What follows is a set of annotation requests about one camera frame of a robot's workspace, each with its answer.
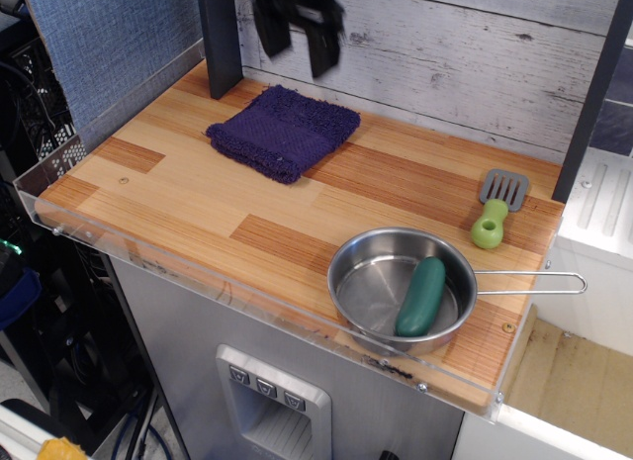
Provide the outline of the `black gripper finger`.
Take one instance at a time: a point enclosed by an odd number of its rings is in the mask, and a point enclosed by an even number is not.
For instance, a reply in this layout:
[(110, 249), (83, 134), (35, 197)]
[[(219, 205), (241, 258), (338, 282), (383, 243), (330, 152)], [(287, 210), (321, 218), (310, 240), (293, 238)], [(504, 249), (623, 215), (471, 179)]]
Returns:
[(291, 42), (290, 25), (274, 0), (253, 0), (253, 17), (258, 37), (268, 57), (288, 49)]
[(309, 23), (305, 27), (313, 78), (321, 78), (338, 65), (340, 28), (328, 23)]

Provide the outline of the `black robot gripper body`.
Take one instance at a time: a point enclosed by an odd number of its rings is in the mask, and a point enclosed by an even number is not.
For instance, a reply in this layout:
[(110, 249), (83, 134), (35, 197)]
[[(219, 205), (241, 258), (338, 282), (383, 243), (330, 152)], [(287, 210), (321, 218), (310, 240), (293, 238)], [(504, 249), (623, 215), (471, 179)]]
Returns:
[(344, 9), (336, 0), (255, 0), (265, 14), (296, 26), (319, 25), (335, 32), (343, 30)]

